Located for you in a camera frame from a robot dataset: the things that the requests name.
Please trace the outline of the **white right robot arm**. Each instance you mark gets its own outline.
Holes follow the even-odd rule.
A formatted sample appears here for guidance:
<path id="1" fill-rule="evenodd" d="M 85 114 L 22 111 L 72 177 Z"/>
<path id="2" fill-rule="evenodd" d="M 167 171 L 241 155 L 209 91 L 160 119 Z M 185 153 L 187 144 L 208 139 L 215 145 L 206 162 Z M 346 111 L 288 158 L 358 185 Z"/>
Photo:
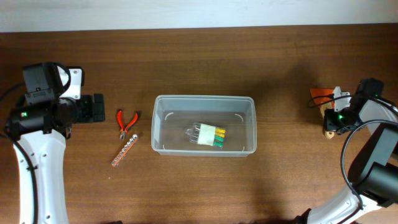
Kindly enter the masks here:
<path id="1" fill-rule="evenodd" d="M 323 132 L 348 136 L 340 155 L 340 169 L 345 187 L 327 203 L 309 208 L 294 223 L 356 223 L 369 212 L 397 203 L 397 106 L 382 97 L 384 83 L 375 78 L 361 80 L 355 93 L 334 89 L 312 88 L 309 108 L 319 108 Z M 345 154 L 354 134 L 368 128 L 370 138 L 345 168 Z"/>

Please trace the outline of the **orange scraper with wooden handle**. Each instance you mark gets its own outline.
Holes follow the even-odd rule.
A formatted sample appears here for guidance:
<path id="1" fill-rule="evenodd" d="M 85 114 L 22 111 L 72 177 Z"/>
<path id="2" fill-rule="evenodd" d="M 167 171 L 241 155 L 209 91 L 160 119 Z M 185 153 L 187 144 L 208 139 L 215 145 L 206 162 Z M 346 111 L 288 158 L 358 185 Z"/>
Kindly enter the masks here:
<path id="1" fill-rule="evenodd" d="M 325 119 L 325 111 L 335 108 L 334 102 L 327 101 L 333 99 L 333 89 L 330 88 L 311 88 L 310 94 L 312 101 L 318 106 L 321 116 Z"/>

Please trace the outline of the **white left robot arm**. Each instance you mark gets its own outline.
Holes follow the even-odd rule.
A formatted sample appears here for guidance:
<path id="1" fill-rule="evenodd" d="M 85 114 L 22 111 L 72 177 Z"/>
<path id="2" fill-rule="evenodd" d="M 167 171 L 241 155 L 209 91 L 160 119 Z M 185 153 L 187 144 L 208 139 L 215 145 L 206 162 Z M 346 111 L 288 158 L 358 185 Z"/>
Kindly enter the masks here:
<path id="1" fill-rule="evenodd" d="M 104 96 L 84 95 L 85 72 L 44 62 L 23 68 L 25 95 L 4 128 L 19 168 L 20 223 L 68 223 L 63 181 L 66 141 L 77 123 L 105 121 Z"/>

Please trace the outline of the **clear case of screwdrivers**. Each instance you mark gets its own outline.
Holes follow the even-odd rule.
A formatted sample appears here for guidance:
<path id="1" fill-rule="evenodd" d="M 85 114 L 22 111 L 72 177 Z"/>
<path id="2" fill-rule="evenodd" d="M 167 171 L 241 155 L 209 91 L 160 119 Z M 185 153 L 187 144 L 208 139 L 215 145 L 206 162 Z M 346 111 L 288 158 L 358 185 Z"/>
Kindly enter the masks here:
<path id="1" fill-rule="evenodd" d="M 226 130 L 209 124 L 193 123 L 186 135 L 194 144 L 223 148 Z"/>

